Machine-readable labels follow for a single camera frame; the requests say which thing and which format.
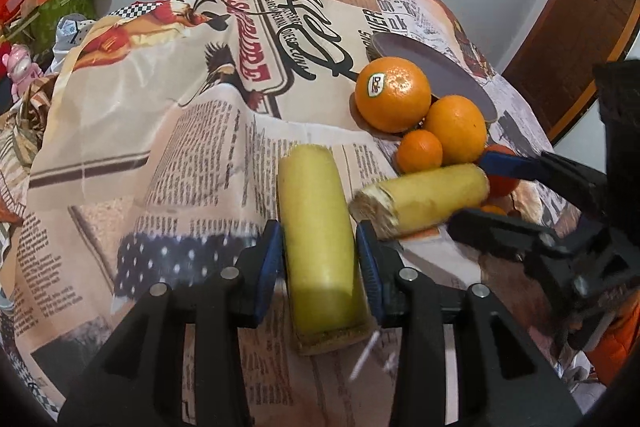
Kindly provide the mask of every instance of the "orange fabric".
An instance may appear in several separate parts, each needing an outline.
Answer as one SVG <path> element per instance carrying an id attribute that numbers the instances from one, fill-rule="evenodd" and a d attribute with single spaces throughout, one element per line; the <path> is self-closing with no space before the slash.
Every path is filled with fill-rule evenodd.
<path id="1" fill-rule="evenodd" d="M 587 353 L 598 379 L 604 385 L 610 385 L 625 364 L 626 357 L 638 337 L 639 320 L 640 305 L 636 304 L 627 314 L 616 320 L 602 336 L 596 348 Z"/>

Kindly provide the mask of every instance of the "gray plate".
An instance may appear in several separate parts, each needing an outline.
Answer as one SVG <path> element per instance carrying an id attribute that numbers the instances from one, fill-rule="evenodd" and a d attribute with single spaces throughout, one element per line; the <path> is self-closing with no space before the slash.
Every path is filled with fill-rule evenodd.
<path id="1" fill-rule="evenodd" d="M 475 103 L 484 121 L 495 122 L 498 112 L 494 102 L 474 78 L 442 53 L 414 39 L 396 33 L 376 33 L 371 47 L 380 57 L 401 57 L 412 61 L 429 79 L 435 98 L 460 94 Z"/>

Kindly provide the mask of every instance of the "pink toy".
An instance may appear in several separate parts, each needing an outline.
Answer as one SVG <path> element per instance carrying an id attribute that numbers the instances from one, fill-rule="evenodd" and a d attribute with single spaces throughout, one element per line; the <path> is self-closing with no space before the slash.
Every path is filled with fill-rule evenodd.
<path id="1" fill-rule="evenodd" d="M 14 83 L 11 95 L 17 102 L 29 88 L 34 79 L 42 76 L 42 70 L 35 62 L 31 62 L 31 54 L 26 46 L 14 44 L 8 55 L 2 56 L 2 63 L 6 67 L 6 74 Z"/>

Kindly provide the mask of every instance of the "dole sticker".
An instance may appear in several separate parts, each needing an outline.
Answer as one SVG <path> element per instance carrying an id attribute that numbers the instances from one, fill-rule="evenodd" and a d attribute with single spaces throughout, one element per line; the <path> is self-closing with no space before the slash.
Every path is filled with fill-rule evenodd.
<path id="1" fill-rule="evenodd" d="M 378 96 L 382 89 L 385 87 L 385 74 L 374 73 L 369 77 L 369 84 L 367 84 L 367 91 L 371 98 Z"/>

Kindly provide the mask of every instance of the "yellow cylindrical vegetable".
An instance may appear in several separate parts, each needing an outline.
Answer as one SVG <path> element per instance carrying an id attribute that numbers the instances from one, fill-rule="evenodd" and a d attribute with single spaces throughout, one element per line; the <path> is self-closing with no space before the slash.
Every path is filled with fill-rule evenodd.
<path id="1" fill-rule="evenodd" d="M 356 221 L 370 219 L 379 239 L 428 229 L 468 206 L 479 206 L 489 181 L 476 165 L 453 165 L 367 185 L 349 204 Z"/>
<path id="2" fill-rule="evenodd" d="M 319 353 L 357 342 L 369 312 L 353 230 L 331 151 L 299 145 L 278 166 L 287 292 L 299 349 Z"/>

